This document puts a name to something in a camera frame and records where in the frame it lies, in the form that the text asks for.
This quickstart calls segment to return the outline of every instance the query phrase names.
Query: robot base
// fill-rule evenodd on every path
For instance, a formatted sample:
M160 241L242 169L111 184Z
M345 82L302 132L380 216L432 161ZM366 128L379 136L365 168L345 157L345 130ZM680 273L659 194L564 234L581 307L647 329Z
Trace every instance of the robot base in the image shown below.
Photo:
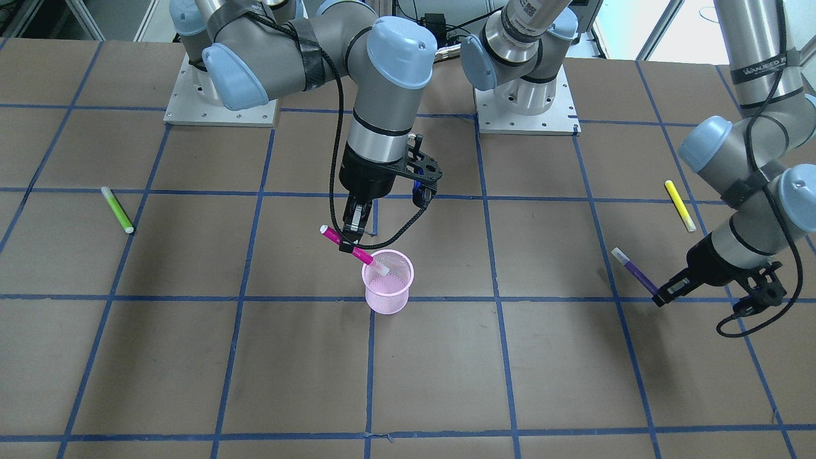
M564 67L558 70L556 80L558 88L556 97L550 108L539 115L521 115L509 111L496 103L494 90L474 89L479 132L531 136L572 136L575 132L581 132Z
M164 121L185 126L244 126L272 127L277 116L277 100L266 105L233 112L222 105L215 105L198 94L196 70L184 55L173 93L167 102Z

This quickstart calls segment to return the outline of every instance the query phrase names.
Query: marker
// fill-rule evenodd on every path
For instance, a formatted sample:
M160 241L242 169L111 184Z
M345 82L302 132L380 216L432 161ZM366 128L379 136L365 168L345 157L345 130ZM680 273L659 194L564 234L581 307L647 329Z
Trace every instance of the marker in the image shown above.
M666 180L666 183L664 183L663 186L666 187L669 198L672 199L674 208L677 209L677 214L680 215L681 220L683 220L685 228L689 231L689 233L697 231L697 226L695 226L694 221L691 220L691 215L689 215L688 209L685 208L683 200L680 199L680 194L677 193L677 188L674 187L674 183L672 183L671 180Z
M340 245L340 242L342 241L340 235L337 234L337 231L335 231L334 228L329 228L328 225L323 225L323 226L320 227L320 234L323 234L331 242L333 242L333 243L335 243L337 245ZM373 270L377 271L380 275L386 276L386 275L388 275L388 272L390 271L390 269L386 265L383 265L379 261L375 260L374 257L369 255L366 251L364 251L363 249L361 249L359 247L355 247L352 250L352 255L354 255L359 261L362 261L363 263L370 266Z
M128 220L127 215L125 215L125 211L122 210L122 206L119 205L119 201L116 200L116 196L113 196L110 188L103 186L102 195L104 196L105 200L108 201L108 205L110 206L111 210L113 210L113 214L116 215L116 218L119 220L119 224L122 225L122 229L128 234L133 233L133 224L130 220Z
M637 279L637 281L640 282L643 287L646 287L646 290L648 290L652 296L658 294L659 290L657 286L654 285L652 281L646 277L646 274L643 274L643 272L640 271L634 263L632 263L632 260L629 260L629 257L624 255L619 248L613 248L612 255L614 255L614 257L620 261L620 264L623 265L623 267L625 267L630 273L632 273L633 276L635 276L635 279Z

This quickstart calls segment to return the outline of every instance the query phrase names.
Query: pink plastic basket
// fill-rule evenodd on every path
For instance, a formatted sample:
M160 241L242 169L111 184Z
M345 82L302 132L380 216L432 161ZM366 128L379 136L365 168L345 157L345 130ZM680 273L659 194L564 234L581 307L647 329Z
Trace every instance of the pink plastic basket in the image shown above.
M362 282L366 285L366 303L380 314L394 314L408 302L408 287L414 282L414 266L404 254L384 249L372 254L390 271L383 276L368 265L362 266Z

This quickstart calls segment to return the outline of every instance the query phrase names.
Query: qr code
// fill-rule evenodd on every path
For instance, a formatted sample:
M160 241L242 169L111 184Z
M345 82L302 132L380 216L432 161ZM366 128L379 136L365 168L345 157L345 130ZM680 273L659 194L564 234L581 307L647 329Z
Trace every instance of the qr code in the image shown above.
M538 8L534 7L530 2L527 2L524 5L524 12L527 13L529 17L533 17L537 10Z

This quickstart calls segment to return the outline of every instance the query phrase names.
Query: light blue joint cap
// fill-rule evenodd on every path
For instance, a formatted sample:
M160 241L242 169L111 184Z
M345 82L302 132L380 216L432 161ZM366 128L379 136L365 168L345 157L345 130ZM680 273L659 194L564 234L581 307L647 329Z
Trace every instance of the light blue joint cap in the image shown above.
M800 164L779 177L779 200L794 225L816 231L816 166Z
M233 50L213 43L202 52L202 57L224 107L237 111L269 102L264 85Z
M564 8L564 11L547 29L547 33L561 40L575 40L575 37L578 36L578 17L571 9Z
M805 99L809 100L816 109L816 97L813 97L810 94L805 94ZM816 129L814 129L814 131L810 134L810 137L808 137L808 140L805 140L805 142L812 140L814 137L816 137Z
M399 87L420 89L431 81L437 40L414 21L396 16L377 19L366 50L375 69Z
M700 123L680 144L678 153L696 174L708 165L720 149L734 124L721 116Z
M462 70L468 81L479 91L489 91L496 87L496 69L493 60L481 45L478 36L470 34L462 42L460 48L462 56Z
M368 9L370 9L372 13L377 14L377 11L374 11L374 8L370 7L365 2L360 2L359 0L326 0L319 7L317 7L317 13L315 13L315 16L319 16L319 15L323 14L324 12L326 12L326 10L329 9L329 7L331 7L333 5L336 5L337 3L340 3L340 2L360 3L361 5L365 5Z
M170 17L175 31L189 37L206 30L206 22L196 7L196 0L171 0Z

